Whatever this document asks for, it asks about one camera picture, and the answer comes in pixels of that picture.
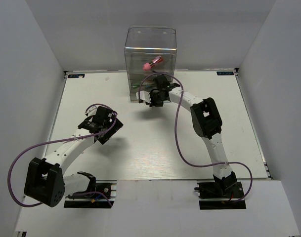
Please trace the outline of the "pink-capped marker tube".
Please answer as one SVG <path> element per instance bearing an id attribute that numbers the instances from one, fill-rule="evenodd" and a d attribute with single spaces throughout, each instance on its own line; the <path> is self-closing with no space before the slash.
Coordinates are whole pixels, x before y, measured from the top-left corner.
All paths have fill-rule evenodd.
<path id="1" fill-rule="evenodd" d="M 145 63 L 142 67 L 143 71 L 151 71 L 156 65 L 160 64 L 163 62 L 163 57 L 162 56 L 157 56 L 155 57 L 152 61 Z"/>

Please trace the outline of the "clear acrylic drawer organizer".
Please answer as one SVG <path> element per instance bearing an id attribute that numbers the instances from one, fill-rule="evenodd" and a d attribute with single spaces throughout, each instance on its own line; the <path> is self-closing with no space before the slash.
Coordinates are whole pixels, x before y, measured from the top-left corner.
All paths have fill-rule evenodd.
<path id="1" fill-rule="evenodd" d="M 139 89 L 155 87 L 148 75 L 156 72 L 174 74 L 177 55 L 176 30 L 159 26 L 132 26 L 125 42 L 125 63 L 131 102 L 137 102 Z"/>

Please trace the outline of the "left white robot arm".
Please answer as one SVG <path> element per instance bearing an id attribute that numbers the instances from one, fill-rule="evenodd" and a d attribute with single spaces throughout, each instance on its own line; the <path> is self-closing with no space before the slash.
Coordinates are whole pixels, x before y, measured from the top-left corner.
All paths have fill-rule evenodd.
<path id="1" fill-rule="evenodd" d="M 44 158 L 30 161 L 24 194 L 40 203 L 55 207 L 65 196 L 91 197 L 100 195 L 96 178 L 84 171 L 65 175 L 68 167 L 90 146 L 105 144 L 123 124 L 116 118 L 103 122 L 85 119 L 63 144 Z"/>

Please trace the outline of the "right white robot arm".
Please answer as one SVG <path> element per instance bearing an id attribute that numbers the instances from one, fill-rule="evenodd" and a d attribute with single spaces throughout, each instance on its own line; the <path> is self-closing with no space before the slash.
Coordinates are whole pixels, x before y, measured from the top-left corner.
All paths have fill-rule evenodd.
<path id="1" fill-rule="evenodd" d="M 222 144 L 222 120 L 213 98 L 202 99 L 184 90 L 183 85 L 176 79 L 176 83 L 168 81 L 167 73 L 153 73 L 156 88 L 145 96 L 145 102 L 150 107 L 162 107 L 165 101 L 177 103 L 174 122 L 174 138 L 177 151 L 181 159 L 189 166 L 195 168 L 212 167 L 214 178 L 214 193 L 226 197 L 237 184 L 236 175 L 228 163 Z M 211 163 L 196 165 L 188 162 L 183 156 L 177 137 L 177 122 L 180 108 L 183 107 L 191 113 L 192 126 L 195 133 L 203 140 Z"/>

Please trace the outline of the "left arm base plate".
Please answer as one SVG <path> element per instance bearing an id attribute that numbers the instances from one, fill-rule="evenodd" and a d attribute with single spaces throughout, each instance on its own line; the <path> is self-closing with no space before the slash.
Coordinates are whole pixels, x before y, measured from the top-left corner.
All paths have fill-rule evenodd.
<path id="1" fill-rule="evenodd" d="M 74 209 L 111 209 L 115 202 L 117 181 L 96 181 L 89 194 L 78 192 L 68 195 L 64 208 Z"/>

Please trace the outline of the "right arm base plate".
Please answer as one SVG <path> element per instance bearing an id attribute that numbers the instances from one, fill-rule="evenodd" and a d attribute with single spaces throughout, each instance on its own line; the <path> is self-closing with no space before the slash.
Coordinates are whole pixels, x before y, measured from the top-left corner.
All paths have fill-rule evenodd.
<path id="1" fill-rule="evenodd" d="M 197 183 L 194 191 L 198 193 L 200 210 L 246 209 L 241 182 L 225 192 L 215 182 L 201 182 Z"/>

